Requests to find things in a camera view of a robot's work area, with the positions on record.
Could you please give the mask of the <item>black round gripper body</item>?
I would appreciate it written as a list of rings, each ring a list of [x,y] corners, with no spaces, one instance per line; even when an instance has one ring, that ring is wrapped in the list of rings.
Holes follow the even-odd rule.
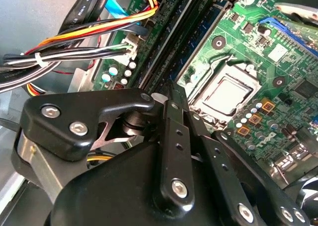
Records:
[[[18,132],[12,162],[26,163],[53,202],[47,226],[225,226],[235,207],[221,188],[221,155],[194,160],[188,136],[141,143],[87,169],[36,148]],[[53,180],[57,187],[49,190]]]

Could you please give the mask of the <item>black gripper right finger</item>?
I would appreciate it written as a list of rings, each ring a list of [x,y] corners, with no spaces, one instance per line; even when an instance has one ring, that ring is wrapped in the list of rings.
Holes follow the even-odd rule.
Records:
[[[190,132],[192,153],[200,155],[213,202],[224,226],[308,226],[310,220],[251,157],[223,131],[210,134],[190,111],[183,87],[175,85]]]

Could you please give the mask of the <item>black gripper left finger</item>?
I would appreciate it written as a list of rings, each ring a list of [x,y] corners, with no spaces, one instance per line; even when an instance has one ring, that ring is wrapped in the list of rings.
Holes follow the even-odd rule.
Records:
[[[143,136],[160,144],[156,204],[166,212],[194,205],[185,89],[169,81],[165,94],[139,88],[49,94],[26,101],[20,120],[20,155],[52,202],[86,168],[88,153]]]

